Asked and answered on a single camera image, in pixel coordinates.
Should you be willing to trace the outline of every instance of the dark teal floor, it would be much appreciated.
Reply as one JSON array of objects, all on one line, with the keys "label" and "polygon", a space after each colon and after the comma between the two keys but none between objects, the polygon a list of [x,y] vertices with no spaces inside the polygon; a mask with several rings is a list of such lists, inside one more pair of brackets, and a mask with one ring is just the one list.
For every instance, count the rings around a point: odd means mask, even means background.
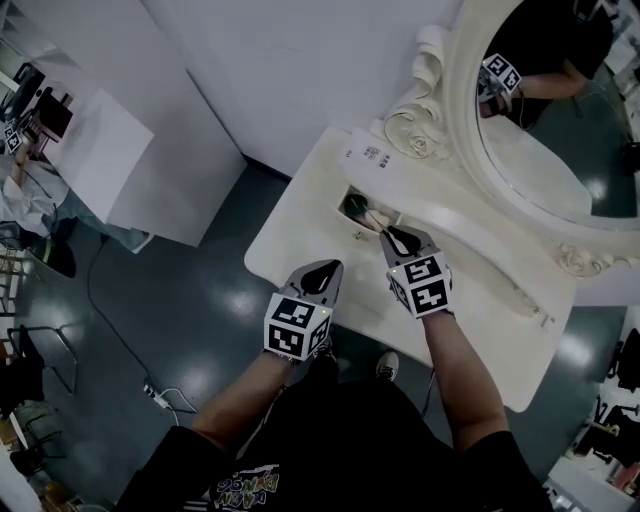
[{"label": "dark teal floor", "polygon": [[622,103],[604,67],[576,99],[556,100],[531,135],[571,168],[593,197],[598,217],[637,217],[633,176],[624,172]]},{"label": "dark teal floor", "polygon": [[[160,385],[181,388],[196,407],[233,382],[262,348],[263,315],[275,288],[250,274],[243,259],[285,187],[248,168],[198,249],[156,239],[134,256],[109,242],[96,264],[96,302]],[[65,279],[38,267],[42,281],[25,280],[18,312],[26,325],[65,326],[80,360],[74,397],[45,374],[47,399],[58,410],[51,428],[62,430],[57,448],[67,455],[50,472],[90,501],[108,504],[145,463],[173,418],[143,393],[144,372],[87,301],[86,272],[99,247],[98,235],[78,226],[71,245],[77,277]],[[623,308],[574,309],[531,407],[509,414],[523,454],[540,479],[587,417],[624,314]],[[48,361],[68,372],[59,346],[45,336],[34,340]],[[344,380],[371,377],[385,350],[340,328],[334,342]],[[430,375],[423,365],[401,358],[397,384],[420,409]],[[187,425],[191,419],[181,418]],[[450,439],[437,387],[426,421],[436,435]],[[389,439],[371,449],[392,445]]]}]

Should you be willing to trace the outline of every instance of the person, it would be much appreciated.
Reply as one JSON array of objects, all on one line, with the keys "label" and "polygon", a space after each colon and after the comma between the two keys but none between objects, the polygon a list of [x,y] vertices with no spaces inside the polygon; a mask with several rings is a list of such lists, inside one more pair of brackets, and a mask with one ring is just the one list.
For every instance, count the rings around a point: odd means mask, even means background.
[{"label": "person", "polygon": [[480,105],[482,117],[507,115],[529,129],[555,99],[578,94],[609,54],[613,26],[609,0],[524,0],[494,37],[486,55],[499,53],[522,77],[512,110],[503,98]]},{"label": "person", "polygon": [[46,238],[57,222],[76,218],[114,238],[134,254],[149,243],[152,235],[100,221],[58,174],[29,160],[32,144],[25,134],[15,155],[0,155],[0,223],[5,223],[0,226],[0,241],[15,245],[20,239],[18,231],[6,224],[9,222]]},{"label": "person", "polygon": [[338,383],[329,338],[282,394],[291,362],[260,354],[191,429],[169,430],[114,510],[551,511],[455,317],[436,312],[421,322],[453,448],[394,384],[395,353],[383,355],[376,378]]}]

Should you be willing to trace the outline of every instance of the black t-shirt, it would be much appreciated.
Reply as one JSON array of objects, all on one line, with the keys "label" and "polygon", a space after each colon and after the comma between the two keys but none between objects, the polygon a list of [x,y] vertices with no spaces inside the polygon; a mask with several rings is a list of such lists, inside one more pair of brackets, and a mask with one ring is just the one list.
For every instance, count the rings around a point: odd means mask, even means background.
[{"label": "black t-shirt", "polygon": [[238,461],[173,427],[116,510],[254,507],[551,510],[510,433],[459,455],[433,436],[401,391],[377,381],[336,385],[311,399],[306,390],[288,390]]},{"label": "black t-shirt", "polygon": [[[486,55],[499,53],[521,76],[562,71],[568,60],[582,76],[593,79],[611,50],[613,26],[602,8],[582,24],[573,9],[574,0],[524,0],[500,27]],[[524,127],[549,103],[526,99]],[[513,118],[520,121],[520,100],[514,100],[513,107]]]}]

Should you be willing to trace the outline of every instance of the electrical cable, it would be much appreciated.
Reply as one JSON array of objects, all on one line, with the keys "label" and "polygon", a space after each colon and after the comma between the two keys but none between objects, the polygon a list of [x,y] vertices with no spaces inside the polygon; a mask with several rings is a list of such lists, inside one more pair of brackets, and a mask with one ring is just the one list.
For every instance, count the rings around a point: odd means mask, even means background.
[{"label": "electrical cable", "polygon": [[[106,322],[106,324],[109,326],[109,328],[116,335],[116,337],[118,338],[120,343],[122,343],[124,348],[127,349],[127,352],[129,352],[129,354],[131,354],[131,356],[135,359],[135,361],[144,370],[144,373],[146,375],[145,379],[144,379],[144,384],[145,385],[148,384],[153,389],[158,389],[156,387],[156,385],[154,384],[153,376],[151,375],[151,371],[149,370],[147,365],[144,364],[144,362],[142,361],[142,359],[140,359],[138,354],[136,354],[135,351],[129,346],[129,344],[125,341],[123,336],[115,328],[115,326],[113,325],[111,320],[109,320],[107,315],[105,315],[104,312],[97,306],[97,304],[95,303],[95,301],[93,299],[93,296],[91,295],[91,276],[93,274],[93,269],[95,267],[96,262],[98,261],[98,257],[102,253],[102,249],[104,249],[104,246],[107,245],[108,241],[109,241],[109,238],[102,238],[101,239],[100,247],[98,248],[96,253],[93,255],[93,258],[91,259],[91,262],[89,263],[89,269],[87,271],[87,297],[89,299],[89,303],[91,304],[93,309],[95,309],[96,313],[98,313],[102,317],[102,319]],[[160,393],[159,396],[162,397],[163,395],[165,395],[169,391],[175,391],[175,392],[179,393],[180,396],[182,397],[182,399],[184,400],[184,402],[191,409],[190,411],[188,411],[186,409],[176,409],[173,406],[169,405],[169,410],[171,411],[171,414],[173,414],[173,417],[175,419],[176,425],[180,426],[180,421],[178,420],[178,415],[177,415],[178,412],[185,413],[185,414],[196,414],[198,412],[198,410],[193,405],[191,405],[189,400],[187,400],[187,398],[184,396],[184,393],[178,388],[167,388],[162,393]]]},{"label": "electrical cable", "polygon": [[193,405],[191,405],[189,400],[187,400],[187,398],[184,396],[184,393],[182,391],[180,391],[178,388],[167,388],[162,393],[160,393],[160,397],[163,397],[169,391],[175,391],[176,393],[178,393],[182,397],[182,399],[184,400],[184,403],[187,404],[189,406],[189,408],[191,409],[190,411],[187,411],[185,409],[176,409],[175,407],[172,407],[172,409],[174,411],[183,412],[183,413],[186,413],[186,414],[196,414],[198,412],[198,409],[196,409]]},{"label": "electrical cable", "polygon": [[429,390],[427,391],[427,403],[424,404],[424,408],[422,409],[422,419],[427,415],[427,410],[429,409],[429,401],[431,399],[431,388],[433,388],[433,381],[436,377],[436,371],[431,370],[431,380],[429,381]]},{"label": "electrical cable", "polygon": [[138,354],[136,354],[133,351],[133,349],[125,341],[125,339],[118,332],[118,330],[115,328],[115,326],[111,323],[111,320],[109,320],[107,318],[107,315],[105,315],[102,312],[102,310],[96,305],[95,301],[93,300],[93,296],[91,295],[91,275],[92,275],[93,269],[95,267],[95,264],[98,261],[98,256],[100,256],[100,254],[102,253],[102,249],[104,249],[104,247],[105,247],[105,245],[107,245],[108,241],[109,241],[108,238],[106,240],[104,240],[104,241],[101,241],[100,247],[98,248],[96,253],[93,255],[93,258],[91,259],[91,263],[89,263],[89,270],[87,271],[87,297],[89,299],[89,303],[91,304],[93,309],[95,309],[96,313],[98,313],[102,317],[102,319],[107,323],[109,328],[113,331],[113,334],[115,334],[116,337],[118,338],[118,340],[120,340],[120,343],[122,343],[122,346],[125,349],[127,349],[127,352],[129,352],[129,354],[131,354],[131,357],[133,357],[136,360],[136,362],[140,365],[140,367],[144,370],[144,373],[146,374],[146,379],[145,380],[149,382],[151,387],[153,387],[154,389],[157,389],[155,387],[155,385],[153,384],[153,377],[151,375],[151,371],[149,371],[149,368],[147,368],[147,365],[145,365],[144,362],[142,362],[142,359],[140,359],[140,357],[138,357]]}]

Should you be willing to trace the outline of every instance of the marker cube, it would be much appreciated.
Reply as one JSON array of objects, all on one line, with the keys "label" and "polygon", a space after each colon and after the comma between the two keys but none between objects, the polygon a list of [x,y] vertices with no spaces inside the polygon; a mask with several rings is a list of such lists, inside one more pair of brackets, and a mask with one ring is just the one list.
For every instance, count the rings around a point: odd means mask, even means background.
[{"label": "marker cube", "polygon": [[305,361],[329,336],[333,309],[274,293],[264,319],[264,348]]},{"label": "marker cube", "polygon": [[387,278],[398,301],[414,318],[449,307],[451,275],[442,252],[391,268]]}]

